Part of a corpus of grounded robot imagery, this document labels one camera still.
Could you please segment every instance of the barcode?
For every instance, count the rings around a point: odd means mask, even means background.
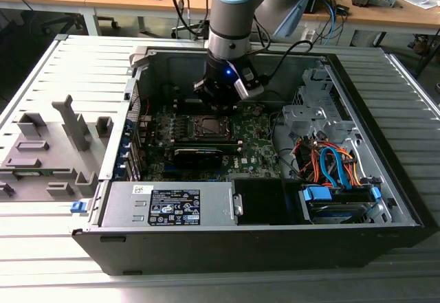
[[[150,194],[152,190],[152,185],[133,185],[132,194]]]

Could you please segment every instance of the blue cable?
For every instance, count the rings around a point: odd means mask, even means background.
[[[337,188],[338,184],[333,179],[332,176],[327,172],[327,169],[325,168],[325,153],[330,150],[336,158],[336,166],[338,168],[338,174],[339,174],[339,180],[341,181],[341,184],[347,188],[348,190],[351,189],[351,184],[347,179],[347,176],[345,176],[344,172],[344,166],[342,165],[342,159],[337,150],[334,147],[326,147],[323,148],[321,151],[321,155],[319,157],[319,163],[321,165],[321,171],[324,174],[324,176],[331,182],[331,185],[333,185],[334,188]]]
[[[325,1],[324,2],[325,5],[327,5],[330,9],[330,14],[331,14],[331,28],[330,28],[330,33],[327,37],[327,40],[325,40],[324,45],[327,45],[327,43],[330,41],[331,37],[333,36],[333,30],[335,28],[335,21],[336,21],[336,16],[335,16],[335,12],[333,11],[333,8],[331,7],[331,5],[329,4],[329,2]]]

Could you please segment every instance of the power supply label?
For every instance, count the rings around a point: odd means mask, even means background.
[[[200,225],[200,191],[151,191],[148,223],[152,226]]]

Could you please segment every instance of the aluminum extrusion table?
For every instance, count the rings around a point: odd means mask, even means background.
[[[49,101],[70,93],[86,121],[112,116],[136,45],[174,40],[62,36],[0,115],[0,158],[24,111],[61,121]],[[185,47],[200,43],[182,41]],[[275,45],[273,49],[286,49]],[[399,61],[380,49],[316,47],[338,55],[410,178],[440,221],[440,110]],[[440,235],[395,249],[363,269],[111,277],[70,237],[71,203],[0,203],[0,298],[102,302],[438,302]]]

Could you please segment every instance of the blue latch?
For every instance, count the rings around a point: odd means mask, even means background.
[[[329,188],[324,186],[309,186],[302,192],[306,201],[310,200],[331,200]]]
[[[380,193],[380,190],[376,187],[371,188],[371,194],[374,196],[374,199],[376,200],[382,198],[382,194]]]
[[[84,201],[75,201],[70,207],[70,212],[72,214],[83,214],[87,212],[87,203]]]

